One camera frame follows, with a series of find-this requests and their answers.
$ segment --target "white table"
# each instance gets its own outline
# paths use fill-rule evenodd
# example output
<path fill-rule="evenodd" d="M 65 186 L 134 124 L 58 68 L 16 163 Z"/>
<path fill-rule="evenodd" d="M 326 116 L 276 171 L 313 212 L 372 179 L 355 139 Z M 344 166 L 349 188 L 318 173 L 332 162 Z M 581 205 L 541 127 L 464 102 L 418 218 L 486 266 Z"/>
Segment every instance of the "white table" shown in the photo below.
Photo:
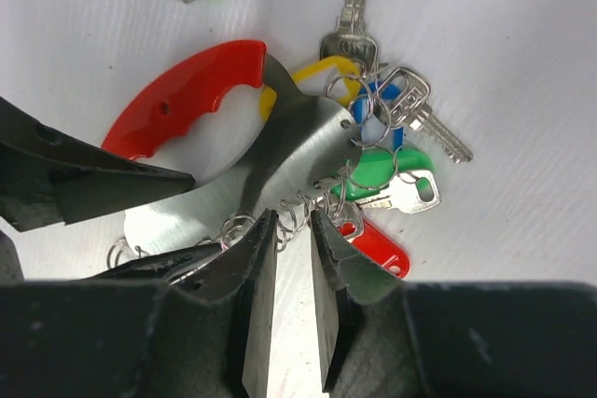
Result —
<path fill-rule="evenodd" d="M 313 61 L 343 0 L 0 0 L 0 95 L 91 144 L 130 99 L 195 52 L 236 38 L 267 42 L 293 69 Z M 443 202 L 406 216 L 373 213 L 410 253 L 409 280 L 553 279 L 597 283 L 597 0 L 368 0 L 382 58 L 431 82 L 437 115 L 475 152 L 437 166 Z M 216 176 L 258 131 L 258 92 L 152 160 Z M 28 279 L 104 268 L 123 213 L 18 234 Z M 279 257 L 270 392 L 319 394 L 309 235 Z"/>

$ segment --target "red key tag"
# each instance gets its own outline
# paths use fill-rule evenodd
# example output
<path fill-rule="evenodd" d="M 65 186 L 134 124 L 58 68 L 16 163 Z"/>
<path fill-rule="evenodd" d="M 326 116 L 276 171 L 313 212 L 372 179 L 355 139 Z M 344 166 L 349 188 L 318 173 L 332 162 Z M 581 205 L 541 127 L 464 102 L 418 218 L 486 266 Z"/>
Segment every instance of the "red key tag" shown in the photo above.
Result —
<path fill-rule="evenodd" d="M 404 279 L 410 270 L 409 255 L 367 219 L 364 222 L 365 232 L 355 238 L 351 244 L 382 268 L 389 270 L 399 279 Z M 350 235 L 353 231 L 354 226 L 351 224 L 344 225 L 340 229 L 340 233 L 344 236 Z"/>

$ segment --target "silver metal plate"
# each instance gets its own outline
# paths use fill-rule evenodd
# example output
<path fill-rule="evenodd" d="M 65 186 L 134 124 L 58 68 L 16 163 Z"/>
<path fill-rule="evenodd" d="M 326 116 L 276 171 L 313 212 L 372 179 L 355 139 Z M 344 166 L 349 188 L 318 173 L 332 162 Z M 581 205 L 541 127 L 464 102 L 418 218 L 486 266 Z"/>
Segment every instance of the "silver metal plate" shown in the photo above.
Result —
<path fill-rule="evenodd" d="M 346 109 L 325 97 L 305 96 L 294 84 L 285 89 L 280 80 L 269 83 L 275 84 L 279 95 L 270 119 L 232 168 L 201 188 L 126 212 L 124 233 L 132 247 L 161 254 L 215 238 L 235 213 L 258 216 L 279 209 L 281 199 L 299 205 L 298 191 L 316 196 L 316 181 L 347 159 L 358 163 L 361 149 L 350 139 L 358 139 L 359 131 L 340 125 L 351 120 Z"/>

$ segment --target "metal ring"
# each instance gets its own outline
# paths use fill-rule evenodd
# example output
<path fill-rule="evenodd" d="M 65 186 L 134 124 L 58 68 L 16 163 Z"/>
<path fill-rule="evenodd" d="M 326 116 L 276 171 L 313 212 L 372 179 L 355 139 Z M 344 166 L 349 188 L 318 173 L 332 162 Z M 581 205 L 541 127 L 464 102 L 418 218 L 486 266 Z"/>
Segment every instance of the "metal ring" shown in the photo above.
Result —
<path fill-rule="evenodd" d="M 139 258 L 143 258 L 144 256 L 150 256 L 150 253 L 141 249 L 140 246 L 134 246 L 134 251 L 136 251 Z"/>
<path fill-rule="evenodd" d="M 250 214 L 236 214 L 236 215 L 232 216 L 231 218 L 228 218 L 226 221 L 224 221 L 224 223 L 222 224 L 222 227 L 220 228 L 220 245 L 222 246 L 222 249 L 225 251 L 230 248 L 229 244 L 227 243 L 228 234 L 230 233 L 230 231 L 232 229 L 239 230 L 239 228 L 237 226 L 231 227 L 230 229 L 227 229 L 226 232 L 224 231 L 224 229 L 226 226 L 229 226 L 230 223 L 234 223 L 235 221 L 237 221 L 239 219 L 246 219 L 252 225 L 257 221 Z"/>
<path fill-rule="evenodd" d="M 391 113 L 390 113 L 390 107 L 385 103 L 385 101 L 383 101 L 380 96 L 378 95 L 377 91 L 375 93 L 372 94 L 373 95 L 373 102 L 377 103 L 381 109 L 383 110 L 383 112 L 385 113 L 385 116 L 387 118 L 387 123 L 384 125 L 385 126 L 385 130 L 383 130 L 383 134 L 382 137 L 380 137 L 379 139 L 377 139 L 377 141 L 375 141 L 372 144 L 365 144 L 362 141 L 357 141 L 354 138 L 351 138 L 351 142 L 353 144 L 356 144 L 357 146 L 360 146 L 363 149 L 367 149 L 367 148 L 372 148 L 374 146 L 377 146 L 378 144 L 380 144 L 390 133 L 390 130 L 392 129 L 391 127 Z M 363 120 L 363 123 L 360 123 L 360 125 L 364 125 L 366 122 L 366 120 Z"/>
<path fill-rule="evenodd" d="M 285 233 L 289 233 L 289 239 L 292 240 L 297 235 L 297 228 L 299 227 L 299 223 L 297 222 L 297 214 L 295 213 L 294 209 L 290 207 L 290 205 L 285 199 L 282 199 L 280 201 L 280 206 L 288 210 L 288 213 L 290 214 L 290 219 L 292 219 L 292 228 L 286 227 L 284 224 L 282 224 L 282 220 L 280 220 L 278 222 L 280 229 L 282 229 L 282 231 Z"/>
<path fill-rule="evenodd" d="M 286 249 L 286 246 L 288 245 L 288 238 L 286 237 L 286 232 L 284 232 L 284 226 L 282 224 L 282 221 L 280 221 L 280 216 L 278 216 L 276 219 L 278 221 L 278 226 L 282 230 L 282 239 L 281 240 L 280 240 L 280 238 L 277 239 L 278 242 L 282 243 L 281 248 L 279 248 L 279 249 L 276 248 L 276 252 L 279 254 L 280 252 L 283 252 Z"/>
<path fill-rule="evenodd" d="M 402 148 L 402 146 L 399 146 L 395 151 L 392 151 L 391 149 L 388 149 L 388 148 L 384 148 L 383 146 L 379 146 L 378 144 L 376 144 L 375 147 L 368 148 L 368 149 L 374 149 L 374 148 L 379 148 L 379 149 L 382 149 L 383 151 L 387 151 L 388 153 L 390 153 L 390 155 L 392 156 L 392 166 L 394 167 L 394 173 L 386 182 L 384 182 L 381 185 L 363 185 L 363 184 L 359 184 L 358 182 L 356 182 L 355 179 L 353 179 L 353 173 L 354 173 L 354 170 L 356 170 L 356 169 L 354 169 L 350 174 L 348 174 L 347 180 L 354 186 L 357 186 L 364 190 L 383 190 L 384 188 L 389 186 L 390 183 L 392 182 L 392 180 L 398 175 L 398 160 L 397 160 L 396 154 L 398 153 L 398 150 L 400 150 Z M 350 164 L 350 160 L 347 160 L 346 167 L 345 167 L 346 172 L 349 171 L 349 168 L 350 168 L 349 164 Z"/>
<path fill-rule="evenodd" d="M 312 199 L 310 199 L 307 195 L 305 195 L 302 191 L 298 191 L 297 192 L 297 197 L 299 199 L 302 199 L 304 202 L 303 205 L 303 219 L 302 219 L 302 223 L 300 224 L 300 226 L 297 228 L 297 233 L 299 233 L 303 228 L 305 228 L 308 224 L 309 224 L 309 214 L 311 212 L 311 202 Z"/>
<path fill-rule="evenodd" d="M 340 181 L 341 181 L 340 197 L 338 200 L 338 204 L 336 205 L 336 211 L 330 216 L 331 221 L 335 221 L 336 219 L 338 219 L 338 217 L 340 216 L 340 213 L 342 212 L 342 208 L 344 207 L 344 204 L 346 203 L 346 189 L 347 189 L 348 182 L 346 179 L 346 175 L 344 173 L 342 173 L 340 175 Z"/>
<path fill-rule="evenodd" d="M 364 126 L 365 122 L 370 119 L 370 117 L 373 115 L 373 112 L 374 112 L 375 98 L 374 98 L 373 92 L 371 91 L 371 88 L 369 87 L 367 82 L 365 82 L 365 80 L 361 76 L 346 74 L 346 75 L 336 76 L 334 79 L 331 80 L 331 82 L 329 83 L 329 85 L 327 86 L 327 89 L 326 89 L 327 97 L 329 97 L 329 94 L 330 94 L 332 88 L 334 87 L 334 85 L 339 80 L 341 80 L 343 78 L 353 79 L 353 80 L 357 81 L 363 87 L 363 89 L 365 89 L 365 94 L 361 94 L 361 95 L 357 96 L 354 100 L 352 100 L 348 104 L 346 109 L 348 109 L 348 111 L 352 113 L 354 103 L 356 103 L 356 101 L 359 98 L 363 97 L 364 95 L 367 95 L 368 111 L 367 111 L 367 115 L 365 116 L 365 118 L 363 118 L 363 121 L 361 123 L 350 123 L 350 122 L 348 122 L 348 120 L 342 120 L 342 127 L 345 129 L 362 128 Z"/>
<path fill-rule="evenodd" d="M 108 253 L 105 257 L 105 265 L 108 269 L 113 269 L 120 265 L 120 257 L 124 252 L 123 247 L 127 247 L 128 245 L 129 243 L 125 237 L 118 238 L 116 241 L 114 241 L 114 244 L 110 246 L 110 249 L 108 249 Z M 112 257 L 116 249 L 118 249 L 118 253 L 114 258 L 114 264 L 112 264 Z"/>
<path fill-rule="evenodd" d="M 410 176 L 412 179 L 414 179 L 414 181 L 411 181 L 411 180 L 408 180 L 408 181 L 407 181 L 407 180 L 405 180 L 405 179 L 402 177 L 402 174 L 408 174 L 408 175 L 409 175 L 409 176 Z M 400 178 L 400 180 L 401 180 L 402 182 L 404 182 L 405 184 L 409 184 L 409 185 L 416 184 L 416 183 L 417 183 L 417 182 L 419 182 L 421 179 L 423 179 L 422 177 L 415 176 L 414 174 L 412 174 L 412 172 L 400 172 L 400 173 L 398 174 L 398 177 Z"/>

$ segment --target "red handle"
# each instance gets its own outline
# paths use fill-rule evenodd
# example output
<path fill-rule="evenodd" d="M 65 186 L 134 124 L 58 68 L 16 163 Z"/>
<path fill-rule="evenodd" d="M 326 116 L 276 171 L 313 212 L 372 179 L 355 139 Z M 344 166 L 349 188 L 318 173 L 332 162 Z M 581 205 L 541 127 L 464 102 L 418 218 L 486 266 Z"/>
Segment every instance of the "red handle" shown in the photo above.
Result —
<path fill-rule="evenodd" d="M 354 228 L 343 226 L 340 233 L 350 235 L 353 231 Z M 355 238 L 352 245 L 399 279 L 404 279 L 409 273 L 409 255 L 367 219 L 365 220 L 365 232 Z"/>
<path fill-rule="evenodd" d="M 231 41 L 180 62 L 127 106 L 102 148 L 124 158 L 150 158 L 200 116 L 215 112 L 230 89 L 261 87 L 266 52 L 261 41 Z"/>

